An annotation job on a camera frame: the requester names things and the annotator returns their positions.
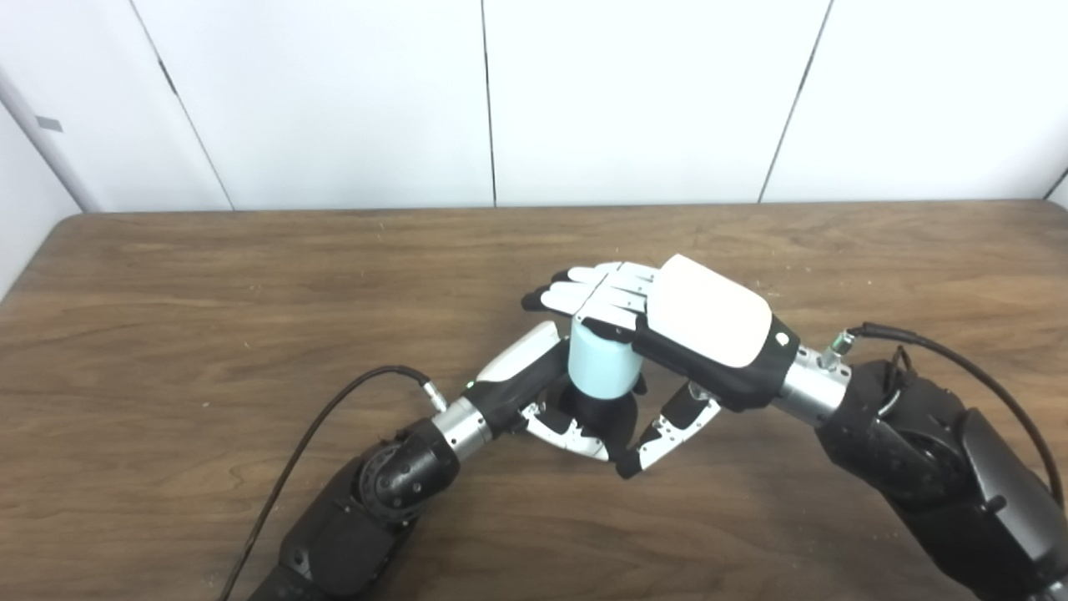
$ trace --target wooden table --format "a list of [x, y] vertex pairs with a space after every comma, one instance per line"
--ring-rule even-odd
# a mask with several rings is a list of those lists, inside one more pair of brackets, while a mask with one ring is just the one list
[[[812, 347], [868, 319], [963, 352], [1068, 465], [1068, 212], [1053, 204], [81, 216], [0, 305], [0, 597], [214, 599], [293, 445], [349, 379], [406, 363], [455, 395], [541, 319], [518, 299], [552, 272], [675, 252], [764, 294]], [[914, 358], [1037, 466], [978, 384]], [[643, 423], [679, 383], [647, 375]], [[335, 412], [234, 598], [335, 470], [429, 412], [400, 379]], [[971, 596], [769, 409], [723, 414], [631, 481], [503, 439], [435, 502], [378, 598]]]

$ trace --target white wall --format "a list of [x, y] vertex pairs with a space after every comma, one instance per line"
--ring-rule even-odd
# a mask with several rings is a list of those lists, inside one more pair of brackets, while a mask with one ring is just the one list
[[1059, 0], [835, 1], [764, 200], [1043, 196], [1066, 26]]
[[756, 202], [828, 0], [486, 0], [501, 205]]
[[129, 3], [0, 1], [0, 72], [99, 210], [230, 209]]
[[52, 226], [77, 212], [66, 189], [0, 105], [0, 298]]
[[237, 208], [490, 206], [478, 0], [137, 0]]
[[1063, 0], [836, 0], [800, 95], [829, 0], [485, 0], [488, 56], [480, 0], [132, 2], [0, 0], [0, 96], [90, 209], [1035, 197], [1068, 164]]

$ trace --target white robotic hand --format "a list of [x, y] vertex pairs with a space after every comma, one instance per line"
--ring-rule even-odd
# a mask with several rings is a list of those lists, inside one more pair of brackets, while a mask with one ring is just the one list
[[602, 263], [571, 267], [553, 280], [529, 295], [524, 307], [574, 316], [624, 343], [647, 328], [726, 367], [752, 364], [771, 327], [763, 297], [681, 254], [659, 269]]
[[798, 337], [753, 290], [680, 254], [572, 267], [523, 298], [523, 309], [575, 317], [597, 336], [685, 376], [732, 411], [780, 393]]

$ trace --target black joint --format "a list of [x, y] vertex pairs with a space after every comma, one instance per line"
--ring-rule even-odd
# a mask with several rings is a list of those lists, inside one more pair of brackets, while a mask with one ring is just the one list
[[638, 382], [634, 382], [634, 388], [630, 392], [635, 395], [644, 395], [649, 392], [648, 385], [645, 384], [645, 375], [638, 375]]
[[571, 417], [551, 407], [545, 408], [545, 411], [535, 416], [534, 420], [545, 424], [546, 428], [557, 434], [567, 432], [567, 429], [571, 427]]
[[545, 312], [547, 307], [541, 303], [541, 294], [549, 290], [548, 285], [543, 285], [534, 291], [525, 294], [520, 300], [519, 304], [522, 306], [524, 312]]
[[597, 338], [603, 338], [604, 341], [626, 344], [631, 343], [634, 339], [633, 332], [625, 331], [615, 325], [602, 322], [600, 320], [586, 318], [582, 320], [582, 326], [592, 332], [594, 336]]
[[615, 463], [615, 473], [624, 480], [629, 480], [642, 473], [642, 460], [637, 449], [627, 452], [623, 458]]

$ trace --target robotic hand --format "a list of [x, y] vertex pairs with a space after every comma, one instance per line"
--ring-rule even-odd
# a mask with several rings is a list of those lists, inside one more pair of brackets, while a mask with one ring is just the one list
[[[685, 257], [575, 267], [523, 298], [689, 379], [619, 459], [630, 477], [692, 437], [719, 406], [774, 405], [815, 429], [833, 463], [877, 489], [943, 573], [984, 601], [1068, 600], [1068, 523], [1059, 479], [1015, 400], [960, 355], [918, 335], [865, 325], [823, 353], [752, 290]], [[1024, 424], [1050, 488], [954, 394], [892, 361], [841, 363], [857, 338], [924, 346], [991, 388]]]
[[535, 430], [545, 428], [531, 418], [561, 422], [535, 401], [566, 374], [567, 352], [555, 326], [544, 322], [490, 362], [447, 408], [425, 384], [441, 413], [407, 426], [345, 465], [285, 536], [278, 566], [250, 601], [362, 598], [461, 463], [501, 434], [524, 430], [529, 422]]

